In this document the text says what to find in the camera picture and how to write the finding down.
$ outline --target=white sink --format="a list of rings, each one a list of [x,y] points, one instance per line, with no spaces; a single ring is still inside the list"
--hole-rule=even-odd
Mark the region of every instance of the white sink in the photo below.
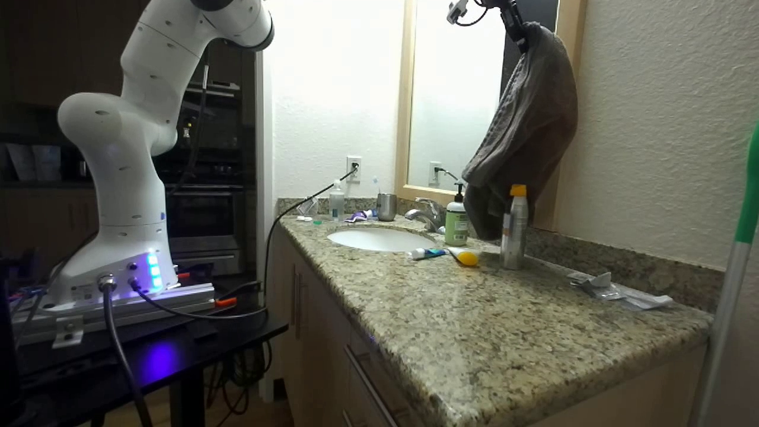
[[[342,228],[329,233],[328,236],[335,244],[362,250],[413,250],[435,246],[435,239],[395,228]]]

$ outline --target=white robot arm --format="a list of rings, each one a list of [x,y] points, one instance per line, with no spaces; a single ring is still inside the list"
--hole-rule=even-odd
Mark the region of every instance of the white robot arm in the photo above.
[[[99,230],[54,272],[52,311],[97,304],[104,275],[117,280],[114,300],[132,298],[130,280],[152,291],[178,287],[152,157],[176,144],[186,87],[214,37],[263,49],[271,13],[261,0],[152,0],[120,55],[120,95],[61,102],[61,132],[92,170]]]

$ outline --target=bathroom counter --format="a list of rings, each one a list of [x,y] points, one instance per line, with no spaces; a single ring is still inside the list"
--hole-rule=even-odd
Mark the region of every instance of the bathroom counter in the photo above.
[[[420,230],[398,217],[393,228]],[[282,228],[369,337],[424,424],[530,424],[700,348],[712,316],[597,300],[530,261],[461,267],[451,256],[336,246],[336,224]]]

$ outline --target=faucet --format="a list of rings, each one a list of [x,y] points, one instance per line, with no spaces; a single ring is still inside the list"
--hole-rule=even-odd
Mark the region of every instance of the faucet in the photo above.
[[[436,209],[436,203],[432,198],[423,198],[423,196],[417,196],[416,201],[420,205],[417,209],[409,209],[406,217],[423,221],[428,224],[424,228],[428,233],[436,233],[444,224],[444,216]]]

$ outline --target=towel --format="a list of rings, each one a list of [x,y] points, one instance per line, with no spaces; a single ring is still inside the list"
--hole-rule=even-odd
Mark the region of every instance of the towel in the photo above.
[[[464,209],[476,236],[499,239],[509,185],[540,196],[576,131],[576,84],[562,40],[530,20],[530,52],[513,68],[496,115],[463,170]]]

